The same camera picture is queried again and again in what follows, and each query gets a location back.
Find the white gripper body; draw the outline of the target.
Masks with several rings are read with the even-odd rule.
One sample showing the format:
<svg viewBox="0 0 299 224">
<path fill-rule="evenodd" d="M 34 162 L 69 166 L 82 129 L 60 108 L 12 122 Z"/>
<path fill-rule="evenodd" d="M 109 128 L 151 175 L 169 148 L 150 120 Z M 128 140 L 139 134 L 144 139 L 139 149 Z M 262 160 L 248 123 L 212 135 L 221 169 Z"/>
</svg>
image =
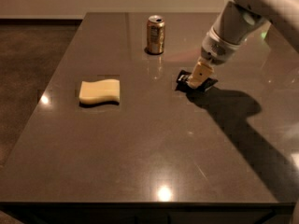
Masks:
<svg viewBox="0 0 299 224">
<path fill-rule="evenodd" d="M 226 63 L 239 49 L 239 45 L 232 44 L 220 38 L 211 28 L 201 45 L 201 57 L 215 65 Z"/>
</svg>

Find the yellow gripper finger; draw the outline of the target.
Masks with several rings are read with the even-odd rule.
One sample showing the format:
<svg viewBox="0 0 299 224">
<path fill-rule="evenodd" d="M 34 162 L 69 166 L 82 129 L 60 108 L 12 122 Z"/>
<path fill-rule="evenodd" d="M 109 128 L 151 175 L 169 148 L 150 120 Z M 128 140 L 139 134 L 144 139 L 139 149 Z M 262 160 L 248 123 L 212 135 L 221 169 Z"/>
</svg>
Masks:
<svg viewBox="0 0 299 224">
<path fill-rule="evenodd" d="M 188 78 L 187 84 L 189 87 L 197 89 L 213 73 L 214 68 L 211 66 L 211 61 L 200 57 Z"/>
</svg>

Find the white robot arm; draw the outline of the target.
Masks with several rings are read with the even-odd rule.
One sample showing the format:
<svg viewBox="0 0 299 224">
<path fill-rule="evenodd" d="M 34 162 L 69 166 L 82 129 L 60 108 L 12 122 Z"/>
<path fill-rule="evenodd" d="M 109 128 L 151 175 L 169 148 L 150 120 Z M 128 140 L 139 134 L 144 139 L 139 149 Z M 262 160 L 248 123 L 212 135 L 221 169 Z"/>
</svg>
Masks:
<svg viewBox="0 0 299 224">
<path fill-rule="evenodd" d="M 188 86 L 204 86 L 214 73 L 213 66 L 226 63 L 247 36 L 267 21 L 299 50 L 299 0 L 230 0 L 202 42 Z"/>
</svg>

